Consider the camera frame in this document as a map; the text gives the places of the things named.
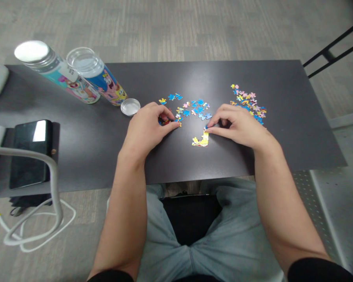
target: gray carpet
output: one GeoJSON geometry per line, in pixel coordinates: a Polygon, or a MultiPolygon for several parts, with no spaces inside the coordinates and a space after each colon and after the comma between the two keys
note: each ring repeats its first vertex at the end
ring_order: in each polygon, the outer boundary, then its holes
{"type": "MultiPolygon", "coordinates": [[[[0,63],[18,63],[14,48],[31,39],[47,42],[63,56],[87,46],[105,62],[305,62],[352,25],[353,0],[2,0],[0,63]]],[[[337,55],[352,45],[353,34],[333,52],[337,55]]],[[[307,72],[324,62],[318,60],[307,72]]],[[[311,83],[328,118],[352,113],[353,53],[311,83]]],[[[184,185],[190,192],[198,191],[196,184],[184,185]]],[[[169,187],[169,194],[180,187],[169,187]]],[[[0,228],[0,281],[86,279],[108,195],[108,189],[62,194],[76,208],[76,219],[50,244],[30,254],[5,247],[0,228]]],[[[9,210],[8,199],[0,199],[0,212],[13,226],[17,219],[7,216],[9,210]]],[[[70,216],[66,211],[66,220],[70,216]]],[[[25,235],[41,233],[52,220],[35,218],[25,235]]]]}

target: small metal tin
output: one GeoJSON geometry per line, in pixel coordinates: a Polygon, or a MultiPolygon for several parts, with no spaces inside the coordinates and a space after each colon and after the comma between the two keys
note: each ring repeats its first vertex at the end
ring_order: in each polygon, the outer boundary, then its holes
{"type": "Polygon", "coordinates": [[[140,103],[136,99],[129,98],[122,102],[120,109],[126,116],[133,116],[140,109],[140,103]]]}

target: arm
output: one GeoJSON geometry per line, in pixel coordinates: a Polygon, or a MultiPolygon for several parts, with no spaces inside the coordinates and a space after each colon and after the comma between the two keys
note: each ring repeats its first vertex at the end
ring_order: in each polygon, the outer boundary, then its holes
{"type": "Polygon", "coordinates": [[[254,149],[260,218],[282,270],[305,257],[330,260],[295,187],[277,140],[240,107],[222,105],[208,124],[208,132],[254,149]],[[219,120],[229,129],[212,127],[219,120]]]}
{"type": "Polygon", "coordinates": [[[146,238],[145,159],[166,134],[179,127],[178,122],[160,126],[159,115],[164,120],[166,117],[174,119],[165,106],[150,103],[141,108],[129,123],[88,279],[104,270],[115,269],[127,272],[136,281],[146,238]]]}

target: yellow puzzle piece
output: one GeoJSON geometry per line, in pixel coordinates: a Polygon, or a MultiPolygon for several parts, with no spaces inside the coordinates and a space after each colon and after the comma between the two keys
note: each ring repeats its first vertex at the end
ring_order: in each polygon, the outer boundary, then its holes
{"type": "Polygon", "coordinates": [[[201,141],[199,141],[196,137],[192,138],[192,146],[208,147],[209,133],[204,132],[201,137],[203,137],[201,141]]]}

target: black phone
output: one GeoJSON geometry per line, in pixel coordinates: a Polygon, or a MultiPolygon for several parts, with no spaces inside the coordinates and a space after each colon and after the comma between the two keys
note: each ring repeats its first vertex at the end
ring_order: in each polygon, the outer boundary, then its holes
{"type": "MultiPolygon", "coordinates": [[[[14,148],[51,156],[52,122],[44,119],[15,127],[14,148]]],[[[45,162],[29,157],[12,157],[9,188],[17,189],[49,180],[45,162]]]]}

